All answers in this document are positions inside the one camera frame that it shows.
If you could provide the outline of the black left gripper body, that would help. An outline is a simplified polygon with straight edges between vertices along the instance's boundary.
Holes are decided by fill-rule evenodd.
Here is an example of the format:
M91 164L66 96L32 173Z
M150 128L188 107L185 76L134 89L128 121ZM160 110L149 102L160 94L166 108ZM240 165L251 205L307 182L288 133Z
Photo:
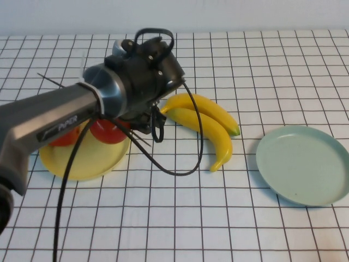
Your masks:
M130 128L143 134L154 133L156 129L163 128L166 122L166 116L160 112L160 109L153 105L143 110L133 110L119 117L123 122L130 123Z

